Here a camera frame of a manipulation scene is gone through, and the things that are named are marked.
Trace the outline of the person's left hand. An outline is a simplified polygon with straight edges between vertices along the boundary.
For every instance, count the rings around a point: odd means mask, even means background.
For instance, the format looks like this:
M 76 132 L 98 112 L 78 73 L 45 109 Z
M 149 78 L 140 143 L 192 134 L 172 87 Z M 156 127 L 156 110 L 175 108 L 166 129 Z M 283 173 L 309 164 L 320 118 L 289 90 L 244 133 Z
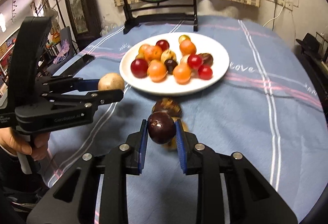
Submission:
M 49 138 L 49 132 L 38 134 L 34 138 L 34 147 L 32 147 L 11 128 L 1 129 L 1 147 L 3 149 L 13 155 L 17 153 L 30 155 L 34 161 L 43 160 L 47 156 Z

